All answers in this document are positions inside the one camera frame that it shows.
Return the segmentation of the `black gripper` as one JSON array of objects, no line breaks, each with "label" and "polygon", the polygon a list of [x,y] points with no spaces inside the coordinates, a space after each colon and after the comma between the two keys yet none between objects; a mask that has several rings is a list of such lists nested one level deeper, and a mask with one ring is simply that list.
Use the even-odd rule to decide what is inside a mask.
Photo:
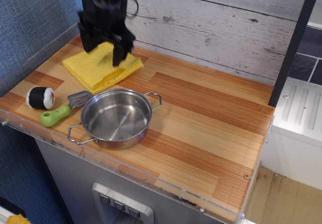
[{"label": "black gripper", "polygon": [[114,44],[113,66],[118,66],[133,50],[135,36],[126,28],[128,0],[93,0],[95,14],[79,11],[78,28],[85,52],[99,44]]}]

